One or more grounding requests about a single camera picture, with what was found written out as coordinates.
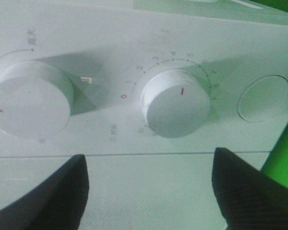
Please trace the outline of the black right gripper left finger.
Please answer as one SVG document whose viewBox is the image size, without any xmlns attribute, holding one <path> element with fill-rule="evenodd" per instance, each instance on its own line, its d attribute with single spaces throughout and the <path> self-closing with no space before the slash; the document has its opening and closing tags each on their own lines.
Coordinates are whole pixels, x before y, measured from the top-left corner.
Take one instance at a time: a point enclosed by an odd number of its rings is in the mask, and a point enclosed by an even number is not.
<svg viewBox="0 0 288 230">
<path fill-rule="evenodd" d="M 87 204 L 85 156 L 72 156 L 33 190 L 0 210 L 0 230 L 76 230 Z"/>
</svg>

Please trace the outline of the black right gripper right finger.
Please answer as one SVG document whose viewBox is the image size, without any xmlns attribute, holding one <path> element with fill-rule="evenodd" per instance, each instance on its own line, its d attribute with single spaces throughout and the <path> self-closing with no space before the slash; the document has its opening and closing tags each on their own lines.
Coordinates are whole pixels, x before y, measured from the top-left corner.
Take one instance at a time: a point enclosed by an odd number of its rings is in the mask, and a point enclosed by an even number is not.
<svg viewBox="0 0 288 230">
<path fill-rule="evenodd" d="M 216 148 L 212 187 L 229 230 L 288 230 L 288 188 Z"/>
</svg>

